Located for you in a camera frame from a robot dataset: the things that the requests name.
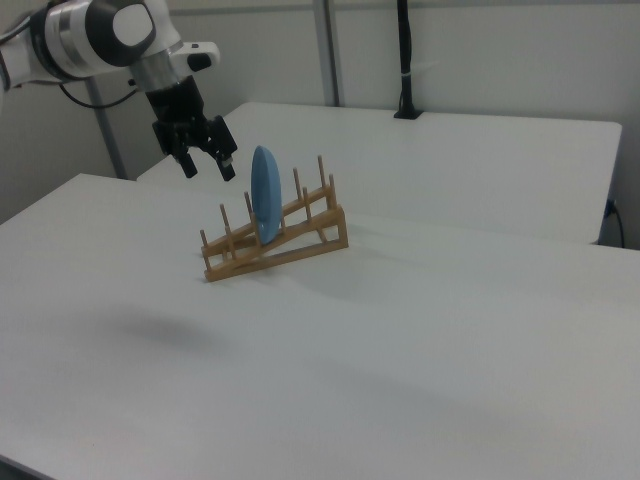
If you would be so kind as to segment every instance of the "blue plate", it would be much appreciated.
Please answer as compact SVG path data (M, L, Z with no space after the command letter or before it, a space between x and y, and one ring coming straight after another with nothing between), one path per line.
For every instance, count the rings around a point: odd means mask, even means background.
M258 234L263 245L271 243L280 228L282 191L280 173L273 154L258 147L251 165L251 203L258 221Z

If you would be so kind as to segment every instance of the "wall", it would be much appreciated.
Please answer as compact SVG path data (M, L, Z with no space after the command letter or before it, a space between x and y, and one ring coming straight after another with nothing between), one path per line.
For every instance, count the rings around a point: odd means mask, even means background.
M0 28L42 1L0 1ZM86 90L75 86L78 96ZM0 223L78 173L113 176L93 112L55 87L6 92L0 113Z
M221 50L221 64L196 75L209 118L248 101L327 103L326 72L310 0L247 0L240 6L225 0L170 4L179 5L172 16L183 39L213 41ZM98 79L102 97L120 97L128 90L128 78L121 73ZM144 95L108 115L129 178L164 158L151 128L155 117ZM182 175L177 164L176 174Z
M392 3L376 3L337 0L342 100L393 109L400 92L397 17ZM625 220L628 246L640 248L640 5L416 3L410 11L414 66L437 62L414 79L418 107L623 125L611 195ZM618 245L613 219L603 240Z

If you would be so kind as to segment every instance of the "black post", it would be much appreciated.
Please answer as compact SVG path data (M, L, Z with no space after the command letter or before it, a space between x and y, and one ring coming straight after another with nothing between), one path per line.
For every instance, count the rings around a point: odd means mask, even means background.
M398 0L398 33L400 35L400 71L402 73L402 94L395 118L415 120L422 113L413 106L411 88L411 26L407 0Z

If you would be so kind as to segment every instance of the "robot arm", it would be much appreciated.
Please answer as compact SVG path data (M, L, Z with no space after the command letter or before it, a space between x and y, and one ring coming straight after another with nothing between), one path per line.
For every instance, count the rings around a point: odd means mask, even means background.
M198 147L234 177L237 146L222 117L207 120L193 74L219 62L214 43L182 42L164 0L58 0L26 15L0 36L4 91L25 83L60 84L122 68L149 100L160 147L196 173ZM2 90L0 90L0 107Z

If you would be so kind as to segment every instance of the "white tabletop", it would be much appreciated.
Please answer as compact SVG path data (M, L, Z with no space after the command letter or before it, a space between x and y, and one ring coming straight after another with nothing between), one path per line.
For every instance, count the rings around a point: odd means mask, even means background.
M79 176L0 226L0 455L61 480L640 476L637 252L347 212L348 250L207 284L219 200Z
M256 146L315 179L323 155L347 211L579 243L598 240L618 151L614 123L249 103L226 117L250 174ZM138 180L242 195L194 149L191 180L168 158Z

